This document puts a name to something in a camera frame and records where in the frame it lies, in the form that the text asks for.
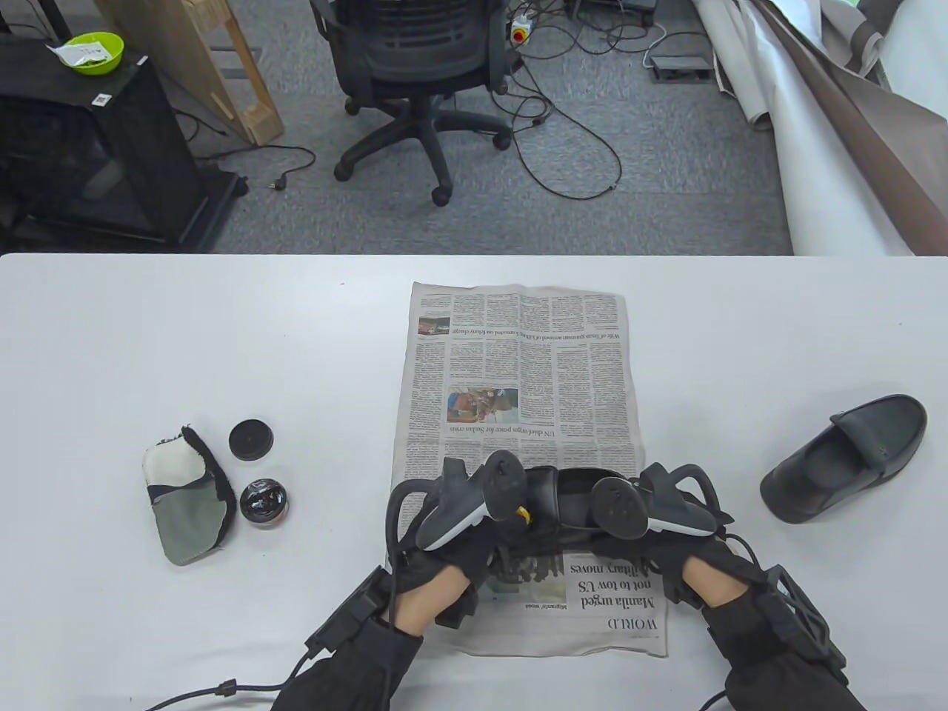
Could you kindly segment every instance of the black cable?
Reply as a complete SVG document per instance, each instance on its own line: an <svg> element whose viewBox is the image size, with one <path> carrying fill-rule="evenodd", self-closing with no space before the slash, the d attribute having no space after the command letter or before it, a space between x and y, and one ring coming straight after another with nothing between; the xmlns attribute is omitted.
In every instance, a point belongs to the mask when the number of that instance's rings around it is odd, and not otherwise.
<svg viewBox="0 0 948 711"><path fill-rule="evenodd" d="M275 693L283 691L283 689L294 679L296 679L297 674L300 673L302 666L306 664L306 661L310 659L309 650L300 657L300 660L297 662L296 666L293 667L293 671L290 672L290 675L286 678L286 681L282 684L237 684L236 679L228 679L225 682L221 682L217 686L210 686L206 689L197 689L196 691L189 691L187 694L179 694L178 696L172 696L170 699L166 699L161 703L157 703L147 711L159 711L162 708L167 708L173 703L184 702L188 699L197 699L202 696L233 696L238 691L255 691L257 693Z"/></svg>
<svg viewBox="0 0 948 711"><path fill-rule="evenodd" d="M744 547L744 550L747 551L747 554L751 557L751 562L753 562L758 568L760 567L760 561L757 560L757 556L754 554L754 549L748 545L747 541L738 536L738 534L724 534L724 540L735 540L740 545Z"/></svg>
<svg viewBox="0 0 948 711"><path fill-rule="evenodd" d="M303 151L305 154L309 155L309 160L306 163L303 163L296 168L290 168L289 170L283 171L280 173L280 177L270 183L269 187L275 191L286 190L286 177L288 175L291 173L297 173L299 171L305 171L307 168L311 168L316 163L316 154L310 151L308 148L304 148L303 146L283 146L278 143L269 143L265 146L245 146L243 148L234 148L230 151L222 151L221 153L199 155L196 156L194 160L221 160L223 158L230 157L231 155L252 153L253 151L262 151L267 148L279 148L283 151Z"/></svg>
<svg viewBox="0 0 948 711"><path fill-rule="evenodd" d="M26 23L26 22L8 22L8 23L7 23L7 27L28 27L29 29L34 29L34 30L36 30L37 32L39 32L40 34L42 34L44 37L46 37L46 38L49 40L49 42L53 42L53 38L50 37L50 36L46 33L46 30L40 29L39 27L36 27L35 25L31 25L30 23Z"/></svg>
<svg viewBox="0 0 948 711"><path fill-rule="evenodd" d="M525 0L525 2L520 3L520 5L513 12L508 13L508 17L512 19L513 17L515 17L517 14L520 13L520 10L522 8L526 7L528 8L528 11L529 11L529 8L531 6L534 6L537 9L533 13L531 19L533 19L534 22L536 22L537 24L534 26L533 31L531 32L531 36L535 35L541 29L548 28L548 29L555 29L558 32L565 34L567 37L572 39L573 42L568 47L558 51L555 54L540 57L537 55L526 54L521 51L520 52L521 57L525 57L526 59L534 59L534 60L552 60L552 59L556 59L557 57L562 57L563 55L568 54L569 52L573 51L576 48L578 48L580 51L584 52L585 54L589 54L593 57L601 57L603 55L609 54L612 51L618 51L622 54L641 54L642 52L646 52L648 50L648 47L642 47L640 49L635 49L635 50L627 50L627 49L621 49L618 46L619 43L621 42L644 40L648 36L648 29L641 27L639 25L635 25L634 23L631 23L631 22L623 21L623 22L616 23L612 27L600 27L596 23L592 22L591 20L585 17L577 16L576 19L578 20L580 24L580 28L576 34L573 34L567 28L562 27L560 25L541 24L539 20L540 18L544 16L547 16L547 17L568 16L564 8L551 9L552 5L555 2L556 0L552 0L552 2L550 2L547 6L542 7L542 6L537 6L537 4L533 2L533 0ZM584 46L582 42L580 42L580 36L582 35L582 31L585 27L588 27L589 29L593 29L595 31L601 32L606 35L606 41L608 45L606 49L603 49L603 50L590 49L589 47ZM626 27L635 27L636 29L642 30L643 33L636 35L634 37L626 37L623 34ZM614 32L616 30L618 30L619 32L618 36L614 36Z"/></svg>
<svg viewBox="0 0 948 711"><path fill-rule="evenodd" d="M455 96L455 106L457 105L457 96ZM389 632L394 634L395 615L398 612L398 559L401 556L399 552L398 535L394 535L394 540L390 540L390 532L386 526L385 547L389 555L389 565L392 566L392 588L389 590ZM385 669L385 683L382 685L382 703L379 705L379 711L388 711L389 696L392 694L392 670Z"/></svg>
<svg viewBox="0 0 948 711"><path fill-rule="evenodd" d="M33 10L33 14L36 15L36 19L40 21L40 25L46 30L46 32L44 32L44 34L46 35L46 38L47 38L50 42L53 42L53 30L50 29L49 25L46 24L46 20L44 20L44 19L40 16L40 11L38 11L38 10L36 9L36 6L33 5L33 0L26 0L26 3L27 3L27 5L29 5L29 8L30 8L31 10Z"/></svg>
<svg viewBox="0 0 948 711"><path fill-rule="evenodd" d="M718 692L717 694L712 696L710 699L708 699L706 702L704 702L704 706L698 709L698 711L708 711L709 708L711 708L714 704L719 702L725 696L727 696L727 692L725 691Z"/></svg>
<svg viewBox="0 0 948 711"><path fill-rule="evenodd" d="M227 136L228 136L228 132L227 132L227 131L223 131L223 130L221 130L221 129L219 129L219 128L214 128L214 127L211 126L209 123L207 123L205 120L203 120L202 118L200 118L200 117L198 117L198 116L195 116L194 114L189 114L187 111L182 111L181 109L173 109L173 110L174 110L174 114L175 114L176 116L185 116L185 117L191 119L192 121L194 121L194 133L192 133L190 136L188 136L188 139L187 139L187 141L188 141L189 143L191 143L195 138L197 138L197 135L201 132L201 126L204 126L204 127L207 128L209 131L213 131L213 132L214 132L215 134L217 134L218 136L223 136L223 137L227 137Z"/></svg>
<svg viewBox="0 0 948 711"><path fill-rule="evenodd" d="M612 148L612 146L609 144L607 140L605 140L603 137L597 134L593 129L589 128L585 124L579 122L578 120L576 120L575 118L567 114L565 111L559 108L556 105L556 103L552 99L550 99L550 97L544 94L543 90L539 88L539 83L537 82L537 78L534 76L533 72L530 71L530 67L529 65L527 65L525 61L523 62L523 70L530 77L530 81L533 82L533 87L524 86L516 79L516 77L513 77L513 76L511 76L511 80L513 80L513 83L516 84L521 89L525 91L529 91L529 92L534 92L535 96L524 97L521 94L510 94L508 92L507 96L513 96L515 99L520 99L520 104L518 105L517 109L514 111L511 111L510 109L507 109L506 107L501 106L501 104L497 101L494 95L491 94L491 100L494 102L494 105L500 108L505 114L512 117L511 124L513 127L514 147L517 149L517 157L520 159L520 164L523 166L523 169L527 172L528 175L530 175L530 177L534 179L534 182L536 182L537 185L539 185L541 188L543 188L544 190L546 190L547 192L553 195L556 195L557 197L562 197L567 200L575 200L577 202L586 202L588 200L594 200L597 197L602 197L608 192L614 191L616 187L619 185L619 181L622 180L622 158L619 157L619 154L616 153L615 149ZM543 107L542 110L537 114L523 114L524 105L526 105L526 103L531 100L539 101ZM615 158L616 167L618 169L617 175L615 176L615 180L613 180L606 188L590 195L570 195L566 192L561 192L554 188L551 188L549 185L547 185L542 180L540 180L537 177L537 175L530 169L530 166L527 165L527 162L523 157L523 151L520 149L520 141L518 140L517 135L523 131L529 131L530 129L538 128L543 123L545 123L546 120L553 113L560 114L570 123L579 127L580 129L585 131L587 134L595 138L599 143L604 145L612 154L612 157ZM530 125L521 126L520 128L518 128L516 125L518 119L529 119Z"/></svg>

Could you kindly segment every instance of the white table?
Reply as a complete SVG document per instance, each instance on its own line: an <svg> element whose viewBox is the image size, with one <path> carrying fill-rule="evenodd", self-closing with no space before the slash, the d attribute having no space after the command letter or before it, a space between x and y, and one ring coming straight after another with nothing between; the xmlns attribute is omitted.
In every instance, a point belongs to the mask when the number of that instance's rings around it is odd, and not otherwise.
<svg viewBox="0 0 948 711"><path fill-rule="evenodd" d="M13 255L0 259L5 708L139 711L233 676L283 678L383 556L415 280L622 294L649 459L704 466L733 530L828 617L869 708L948 707L948 261ZM833 412L890 392L928 408L911 466L818 522L771 516L760 478ZM256 464L227 447L248 416L276 437ZM271 531L238 519L222 551L175 568L140 465L185 423L238 492L273 471L291 510ZM726 670L697 613L672 610L669 648L423 652L396 708L697 709Z"/></svg>

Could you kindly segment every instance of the black leather shoe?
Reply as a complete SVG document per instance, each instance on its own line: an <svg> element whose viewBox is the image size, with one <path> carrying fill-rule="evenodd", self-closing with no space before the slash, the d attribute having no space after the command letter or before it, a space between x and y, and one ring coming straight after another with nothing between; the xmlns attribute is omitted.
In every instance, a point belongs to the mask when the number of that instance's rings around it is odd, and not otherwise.
<svg viewBox="0 0 948 711"><path fill-rule="evenodd" d="M892 479L919 448L928 417L914 397L889 395L829 420L760 483L760 496L781 520L803 523Z"/></svg>

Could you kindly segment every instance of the chair seat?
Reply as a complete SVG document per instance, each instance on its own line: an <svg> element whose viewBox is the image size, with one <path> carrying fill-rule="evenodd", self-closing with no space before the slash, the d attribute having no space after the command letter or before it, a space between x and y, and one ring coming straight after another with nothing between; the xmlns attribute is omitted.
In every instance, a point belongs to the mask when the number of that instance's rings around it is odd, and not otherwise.
<svg viewBox="0 0 948 711"><path fill-rule="evenodd" d="M489 81L486 68L480 67L460 77L442 79L437 82L400 84L373 80L372 90L378 99L417 99L476 89L479 86L487 86Z"/></svg>

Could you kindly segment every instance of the gray carpet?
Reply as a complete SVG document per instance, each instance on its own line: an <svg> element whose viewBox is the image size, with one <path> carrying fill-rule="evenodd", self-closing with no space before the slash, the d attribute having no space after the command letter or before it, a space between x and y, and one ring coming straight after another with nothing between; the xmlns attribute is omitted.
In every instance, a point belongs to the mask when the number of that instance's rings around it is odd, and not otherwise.
<svg viewBox="0 0 948 711"><path fill-rule="evenodd" d="M14 14L28 20L24 2L0 0L0 9L10 21ZM99 22L89 0L61 5L74 31ZM249 176L251 190L234 204L218 251L791 253L773 137L750 128L737 103L713 84L654 84L641 55L595 57L575 48L557 59L530 61L547 95L621 156L617 189L589 202L565 200L538 186L513 148L500 153L489 138L449 134L443 144L454 194L447 207L436 208L429 194L437 183L416 141L366 159L348 183L334 179L342 152L387 118L373 110L345 114L329 48L306 0L279 6L231 0L231 6L250 43L263 48L261 69L286 125L280 143L312 149L317 162L290 175L286 191L274 192L266 185L305 155L266 150L225 160L223 167ZM611 12L598 21L607 25L618 17ZM672 31L701 28L690 0L661 0L657 19ZM656 36L653 30L650 37ZM526 51L547 56L571 41L541 30ZM602 35L588 29L581 41L590 50L606 48ZM703 38L684 36L669 39L659 53L706 48ZM210 117L176 86L169 94L175 105ZM458 104L498 113L483 89L459 94ZM186 118L181 123L191 131ZM206 130L192 144L198 155L237 145ZM559 191L588 194L615 177L608 151L564 118L521 134L520 147L534 172Z"/></svg>

